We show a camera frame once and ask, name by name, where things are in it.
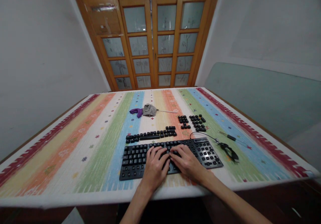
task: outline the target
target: frosted glass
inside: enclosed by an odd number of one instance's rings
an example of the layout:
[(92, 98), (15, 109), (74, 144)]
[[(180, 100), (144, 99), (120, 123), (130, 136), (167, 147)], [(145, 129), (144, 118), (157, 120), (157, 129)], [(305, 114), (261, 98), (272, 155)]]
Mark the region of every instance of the frosted glass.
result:
[(113, 69), (114, 75), (128, 74), (126, 60), (110, 61), (110, 65)]
[(133, 60), (136, 74), (149, 73), (149, 59)]
[(158, 59), (158, 72), (169, 72), (172, 70), (173, 58), (159, 58)]
[(116, 78), (116, 83), (118, 86), (118, 89), (123, 90), (123, 89), (131, 89), (131, 83), (130, 83), (130, 78)]
[(158, 31), (175, 29), (176, 5), (157, 7)]
[(105, 49), (108, 57), (123, 57), (124, 50), (120, 38), (104, 38)]
[(181, 56), (177, 58), (176, 71), (191, 70), (193, 56)]
[(190, 74), (175, 75), (175, 86), (187, 85), (188, 77)]
[(159, 86), (170, 86), (171, 85), (171, 75), (158, 75), (158, 85)]
[(146, 32), (145, 7), (124, 8), (127, 32)]
[(184, 3), (181, 29), (199, 28), (203, 13), (204, 2)]
[(147, 37), (130, 37), (129, 43), (131, 47), (131, 53), (133, 56), (138, 55), (147, 55), (148, 48), (147, 48)]
[(180, 35), (179, 53), (194, 52), (197, 33), (184, 33)]
[(139, 88), (149, 88), (150, 84), (150, 75), (148, 76), (137, 76), (137, 84)]
[(158, 36), (158, 54), (173, 53), (174, 35)]

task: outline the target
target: left hand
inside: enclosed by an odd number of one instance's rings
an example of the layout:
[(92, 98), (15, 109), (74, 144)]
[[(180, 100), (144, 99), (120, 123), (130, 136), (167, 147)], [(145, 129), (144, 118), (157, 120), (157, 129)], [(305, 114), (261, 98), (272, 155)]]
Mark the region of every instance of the left hand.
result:
[(166, 150), (166, 148), (162, 148), (161, 146), (159, 146), (156, 148), (151, 147), (147, 151), (146, 167), (143, 179), (140, 182), (140, 185), (143, 188), (143, 190), (154, 193), (154, 191), (165, 180), (168, 168), (170, 166), (170, 160), (168, 159), (170, 155), (165, 154), (161, 157), (161, 154), (163, 154)]

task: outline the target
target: spacebar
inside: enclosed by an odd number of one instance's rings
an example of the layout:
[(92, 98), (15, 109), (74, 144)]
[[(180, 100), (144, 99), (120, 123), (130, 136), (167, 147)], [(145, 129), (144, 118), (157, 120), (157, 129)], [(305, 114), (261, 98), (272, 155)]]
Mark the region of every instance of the spacebar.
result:
[(161, 137), (159, 135), (148, 135), (148, 136), (142, 136), (139, 138), (139, 140), (147, 140), (147, 139), (160, 139)]

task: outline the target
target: red stripe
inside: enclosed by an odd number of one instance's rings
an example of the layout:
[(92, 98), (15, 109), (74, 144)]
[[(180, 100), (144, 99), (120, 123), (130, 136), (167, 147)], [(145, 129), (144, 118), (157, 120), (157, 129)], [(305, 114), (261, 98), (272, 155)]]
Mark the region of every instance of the red stripe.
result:
[(216, 107), (218, 107), (222, 112), (224, 112), (229, 118), (231, 118), (234, 123), (241, 127), (248, 135), (250, 135), (261, 147), (267, 150), (276, 160), (278, 160), (287, 170), (291, 171), (297, 177), (308, 177), (304, 172), (306, 171), (303, 167), (299, 166), (293, 160), (290, 160), (290, 157), (284, 154), (279, 150), (275, 145), (270, 141), (264, 138), (251, 126), (245, 123), (241, 118), (236, 116), (232, 111), (226, 108), (223, 104), (218, 102), (213, 96), (207, 93), (202, 88), (196, 88), (201, 92), (209, 101), (211, 101)]
[(0, 173), (0, 187), (19, 169), (21, 169), (38, 151), (40, 151), (49, 141), (51, 141), (66, 125), (68, 125), (77, 115), (79, 115), (91, 102), (93, 102), (99, 94), (94, 94), (84, 103), (82, 103), (75, 111), (68, 115), (63, 121), (56, 125), (51, 131), (45, 134), (33, 146), (19, 156), (15, 161), (7, 166)]

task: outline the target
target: white wall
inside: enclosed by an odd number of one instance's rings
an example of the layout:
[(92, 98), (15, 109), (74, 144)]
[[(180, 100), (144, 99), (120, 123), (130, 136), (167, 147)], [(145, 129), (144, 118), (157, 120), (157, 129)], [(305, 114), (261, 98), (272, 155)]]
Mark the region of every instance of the white wall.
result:
[(110, 90), (70, 0), (0, 0), (0, 160), (88, 94)]
[[(321, 0), (218, 0), (195, 85), (217, 62), (321, 81)], [(320, 133), (287, 140), (319, 171)]]

